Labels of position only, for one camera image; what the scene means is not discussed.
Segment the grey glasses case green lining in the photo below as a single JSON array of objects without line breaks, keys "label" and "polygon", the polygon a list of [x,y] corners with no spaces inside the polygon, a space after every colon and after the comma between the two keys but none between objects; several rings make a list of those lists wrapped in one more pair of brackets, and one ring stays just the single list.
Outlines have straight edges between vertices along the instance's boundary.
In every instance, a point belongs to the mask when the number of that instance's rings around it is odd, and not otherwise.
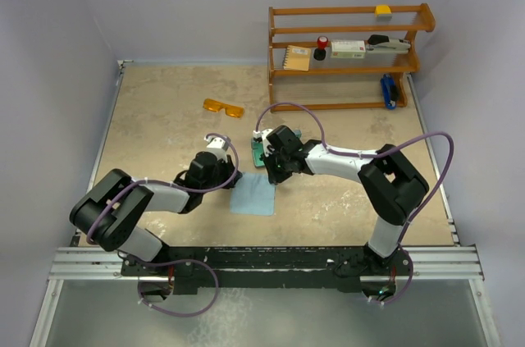
[{"label": "grey glasses case green lining", "polygon": [[[252,140],[251,140],[251,151],[252,151],[253,164],[255,165],[256,168],[262,168],[262,167],[266,168],[266,163],[265,163],[265,159],[266,159],[265,149],[266,148],[267,147],[264,145],[264,143],[263,145],[252,144]],[[281,167],[283,167],[283,164],[287,162],[290,162],[290,157],[284,156],[283,154],[278,154],[273,159],[273,163]]]}]

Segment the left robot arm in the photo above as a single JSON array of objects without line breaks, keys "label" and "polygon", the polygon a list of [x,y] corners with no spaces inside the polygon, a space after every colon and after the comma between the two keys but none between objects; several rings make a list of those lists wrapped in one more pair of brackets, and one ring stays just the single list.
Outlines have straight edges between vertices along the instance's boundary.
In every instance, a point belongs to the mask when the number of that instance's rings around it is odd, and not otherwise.
[{"label": "left robot arm", "polygon": [[242,176],[238,157],[199,152],[173,181],[133,180],[121,169],[109,171],[71,210],[70,223],[102,249],[121,251],[139,260],[151,275],[169,263],[166,244],[138,226],[146,212],[187,214],[218,189],[232,189]]}]

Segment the light blue cleaning cloth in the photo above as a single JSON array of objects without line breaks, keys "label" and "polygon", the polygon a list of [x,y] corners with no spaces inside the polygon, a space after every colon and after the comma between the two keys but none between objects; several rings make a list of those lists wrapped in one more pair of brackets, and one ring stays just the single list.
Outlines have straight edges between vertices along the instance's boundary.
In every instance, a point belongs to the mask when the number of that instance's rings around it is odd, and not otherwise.
[{"label": "light blue cleaning cloth", "polygon": [[230,211],[235,214],[270,217],[275,212],[276,187],[267,175],[244,173],[231,191]]}]

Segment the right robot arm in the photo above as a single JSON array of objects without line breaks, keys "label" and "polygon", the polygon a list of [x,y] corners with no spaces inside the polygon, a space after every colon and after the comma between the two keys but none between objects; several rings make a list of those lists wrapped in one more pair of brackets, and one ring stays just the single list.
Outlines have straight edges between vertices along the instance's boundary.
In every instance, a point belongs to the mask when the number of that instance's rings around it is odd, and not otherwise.
[{"label": "right robot arm", "polygon": [[422,204],[429,185],[415,166],[386,144],[364,152],[329,148],[319,139],[302,141],[288,126],[255,131],[268,180],[278,185],[294,174],[334,176],[362,185],[376,215],[365,245],[366,268],[383,274],[394,264],[401,233],[409,216]]}]

